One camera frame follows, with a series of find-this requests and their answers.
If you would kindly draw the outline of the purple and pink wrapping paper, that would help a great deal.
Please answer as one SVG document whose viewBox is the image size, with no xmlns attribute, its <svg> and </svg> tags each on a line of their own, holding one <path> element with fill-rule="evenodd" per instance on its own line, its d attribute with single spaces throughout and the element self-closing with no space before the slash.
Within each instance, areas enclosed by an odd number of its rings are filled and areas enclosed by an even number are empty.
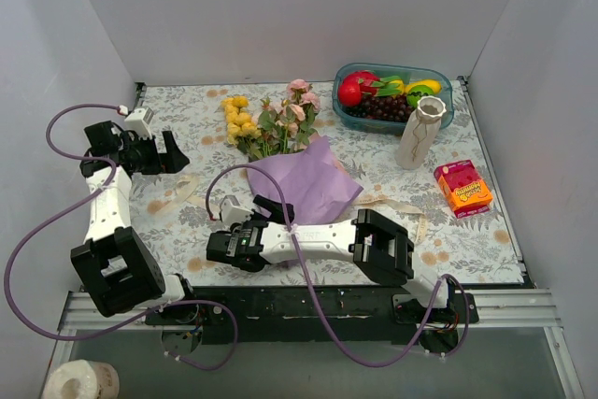
<svg viewBox="0 0 598 399">
<path fill-rule="evenodd" d="M 282 192 L 298 225 L 335 221 L 363 191 L 341 167 L 326 136 L 300 152 L 256 161 L 247 174 L 253 194 L 278 201 Z"/>
</svg>

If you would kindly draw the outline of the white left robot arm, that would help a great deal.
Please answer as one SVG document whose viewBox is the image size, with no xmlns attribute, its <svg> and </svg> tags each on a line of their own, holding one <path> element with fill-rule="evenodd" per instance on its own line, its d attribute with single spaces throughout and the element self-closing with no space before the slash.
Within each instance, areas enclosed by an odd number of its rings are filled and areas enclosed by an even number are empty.
<svg viewBox="0 0 598 399">
<path fill-rule="evenodd" d="M 84 129 L 90 148 L 79 168 L 95 197 L 84 242 L 70 260 L 103 316 L 166 304 L 175 322 L 187 324 L 199 303 L 182 275 L 163 273 L 132 227 L 129 195 L 133 174 L 176 174 L 189 159 L 170 131 L 162 132 L 165 151 L 159 152 L 148 118 L 134 113 L 124 124 L 103 121 Z"/>
</svg>

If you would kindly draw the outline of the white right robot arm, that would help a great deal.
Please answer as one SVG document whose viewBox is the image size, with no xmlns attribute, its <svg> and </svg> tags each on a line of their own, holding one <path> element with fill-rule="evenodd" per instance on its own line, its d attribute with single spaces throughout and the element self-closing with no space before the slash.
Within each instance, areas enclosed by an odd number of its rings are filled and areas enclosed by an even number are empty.
<svg viewBox="0 0 598 399">
<path fill-rule="evenodd" d="M 375 210 L 362 208 L 352 220 L 288 230 L 291 205 L 261 195 L 254 203 L 268 213 L 241 207 L 233 195 L 221 201 L 220 220 L 228 229 L 210 235 L 208 260 L 251 273 L 299 257 L 352 263 L 380 286 L 405 289 L 432 321 L 447 320 L 456 311 L 449 282 L 420 260 L 407 229 Z"/>
</svg>

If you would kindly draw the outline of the pink rose stem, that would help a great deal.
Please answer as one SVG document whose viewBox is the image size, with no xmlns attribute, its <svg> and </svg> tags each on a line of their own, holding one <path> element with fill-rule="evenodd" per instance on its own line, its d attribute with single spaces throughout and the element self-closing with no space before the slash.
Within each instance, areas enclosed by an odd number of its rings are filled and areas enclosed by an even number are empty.
<svg viewBox="0 0 598 399">
<path fill-rule="evenodd" d="M 320 98 L 311 83 L 296 79 L 287 88 L 287 97 L 275 107 L 275 131 L 283 154 L 306 149 L 319 135 L 315 121 L 320 112 Z"/>
<path fill-rule="evenodd" d="M 295 137 L 300 117 L 285 100 L 275 102 L 268 96 L 261 100 L 262 111 L 257 118 L 258 142 L 263 157 L 291 154 L 296 151 Z"/>
</svg>

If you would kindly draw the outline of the cream printed ribbon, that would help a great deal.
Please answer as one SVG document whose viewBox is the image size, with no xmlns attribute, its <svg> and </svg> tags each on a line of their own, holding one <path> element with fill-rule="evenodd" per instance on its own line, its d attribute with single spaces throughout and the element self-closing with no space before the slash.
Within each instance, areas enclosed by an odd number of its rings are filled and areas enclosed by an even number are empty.
<svg viewBox="0 0 598 399">
<path fill-rule="evenodd" d="M 175 185 L 173 190 L 167 192 L 167 198 L 161 202 L 158 207 L 158 200 L 152 201 L 148 205 L 148 212 L 151 216 L 162 217 L 169 213 L 173 213 L 182 207 L 184 203 L 190 203 L 192 206 L 206 209 L 205 199 L 195 195 L 195 191 L 199 187 L 200 178 L 195 175 L 183 175 Z M 418 219 L 417 229 L 415 233 L 415 243 L 420 244 L 427 233 L 428 219 L 425 214 L 415 206 L 408 203 L 399 202 L 391 199 L 384 194 L 365 194 L 362 193 L 351 204 L 353 207 L 372 207 L 377 205 L 386 205 L 392 208 L 397 213 L 416 216 Z"/>
</svg>

